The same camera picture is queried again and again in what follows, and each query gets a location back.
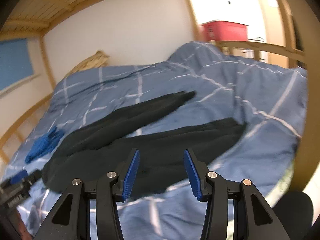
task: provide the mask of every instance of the window sill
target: window sill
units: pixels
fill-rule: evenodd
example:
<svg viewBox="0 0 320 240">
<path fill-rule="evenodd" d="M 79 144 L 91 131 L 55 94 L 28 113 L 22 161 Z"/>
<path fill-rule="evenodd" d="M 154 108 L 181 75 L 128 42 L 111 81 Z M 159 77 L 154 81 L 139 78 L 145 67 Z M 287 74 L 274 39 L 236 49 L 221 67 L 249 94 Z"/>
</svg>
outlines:
<svg viewBox="0 0 320 240">
<path fill-rule="evenodd" d="M 26 78 L 23 78 L 19 80 L 18 82 L 15 82 L 14 84 L 11 84 L 10 86 L 0 90 L 0 99 L 7 94 L 9 94 L 12 90 L 15 90 L 16 88 L 22 86 L 23 84 L 26 84 L 30 82 L 31 80 L 35 79 L 36 77 L 40 76 L 40 74 L 33 74 L 31 76 L 28 76 Z"/>
</svg>

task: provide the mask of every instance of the metal screw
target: metal screw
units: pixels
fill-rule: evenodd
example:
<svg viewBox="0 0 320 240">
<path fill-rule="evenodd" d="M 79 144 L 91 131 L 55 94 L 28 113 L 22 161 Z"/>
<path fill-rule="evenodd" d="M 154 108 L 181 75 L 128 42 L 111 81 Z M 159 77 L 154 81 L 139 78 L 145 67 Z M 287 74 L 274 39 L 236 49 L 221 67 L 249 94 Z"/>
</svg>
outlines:
<svg viewBox="0 0 320 240">
<path fill-rule="evenodd" d="M 108 178 L 114 178 L 117 174 L 114 171 L 110 171 L 107 173 Z"/>
<path fill-rule="evenodd" d="M 215 173 L 215 172 L 213 172 L 213 171 L 210 171 L 209 173 L 208 173 L 208 176 L 210 177 L 210 178 L 216 178 L 218 175 L 217 175 L 217 173 Z"/>
<path fill-rule="evenodd" d="M 74 179 L 74 180 L 72 181 L 72 184 L 76 186 L 76 185 L 79 185 L 80 182 L 81 182 L 80 179 Z"/>
<path fill-rule="evenodd" d="M 247 186 L 250 186 L 251 185 L 251 180 L 249 180 L 249 179 L 244 179 L 244 181 L 243 181 L 243 184 L 245 184 L 245 185 L 247 185 Z"/>
</svg>

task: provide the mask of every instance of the wooden bed rail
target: wooden bed rail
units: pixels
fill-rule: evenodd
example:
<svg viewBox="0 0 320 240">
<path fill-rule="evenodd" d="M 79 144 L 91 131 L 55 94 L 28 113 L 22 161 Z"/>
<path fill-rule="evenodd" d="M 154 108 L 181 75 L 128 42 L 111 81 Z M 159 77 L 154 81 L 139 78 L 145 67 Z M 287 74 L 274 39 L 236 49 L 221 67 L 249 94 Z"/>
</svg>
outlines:
<svg viewBox="0 0 320 240">
<path fill-rule="evenodd" d="M 233 54 L 234 48 L 251 49 L 254 51 L 255 60 L 260 60 L 260 51 L 265 51 L 305 62 L 305 53 L 303 51 L 269 43 L 252 41 L 216 41 L 216 46 L 220 48 L 228 47 L 230 54 Z"/>
<path fill-rule="evenodd" d="M 43 99 L 41 99 L 39 102 L 37 102 L 34 106 L 32 106 L 30 109 L 28 109 L 22 116 L 19 117 L 17 121 L 14 122 L 14 124 L 4 133 L 4 135 L 0 138 L 0 158 L 4 161 L 4 163 L 9 163 L 9 157 L 6 155 L 6 153 L 3 150 L 4 145 L 7 143 L 7 141 L 10 139 L 12 135 L 17 136 L 20 143 L 24 141 L 23 135 L 18 131 L 18 128 L 20 125 L 22 125 L 26 119 L 29 117 L 32 117 L 33 113 L 38 110 L 41 106 L 46 105 L 49 100 L 51 99 L 51 94 L 47 95 Z"/>
</svg>

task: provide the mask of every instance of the window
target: window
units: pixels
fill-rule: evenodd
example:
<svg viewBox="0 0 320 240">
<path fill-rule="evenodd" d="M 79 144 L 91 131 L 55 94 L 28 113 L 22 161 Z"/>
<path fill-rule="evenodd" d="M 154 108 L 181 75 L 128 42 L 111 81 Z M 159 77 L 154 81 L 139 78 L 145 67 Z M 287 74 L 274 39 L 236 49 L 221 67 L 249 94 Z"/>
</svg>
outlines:
<svg viewBox="0 0 320 240">
<path fill-rule="evenodd" d="M 0 90 L 31 75 L 27 39 L 0 42 Z"/>
</svg>

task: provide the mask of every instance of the triangular cutout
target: triangular cutout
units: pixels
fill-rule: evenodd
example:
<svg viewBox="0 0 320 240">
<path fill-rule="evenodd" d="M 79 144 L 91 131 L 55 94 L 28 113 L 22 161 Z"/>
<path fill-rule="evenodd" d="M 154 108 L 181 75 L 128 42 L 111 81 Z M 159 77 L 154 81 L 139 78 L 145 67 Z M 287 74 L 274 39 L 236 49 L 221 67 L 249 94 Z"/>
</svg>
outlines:
<svg viewBox="0 0 320 240">
<path fill-rule="evenodd" d="M 65 198 L 64 202 L 62 203 L 62 205 L 59 207 L 58 211 L 55 213 L 54 217 L 52 218 L 52 223 L 63 225 L 63 226 L 69 225 L 72 198 L 73 198 L 72 194 L 69 194 Z"/>
<path fill-rule="evenodd" d="M 272 219 L 265 210 L 256 195 L 251 195 L 251 202 L 253 207 L 254 222 L 257 226 L 271 224 Z"/>
</svg>

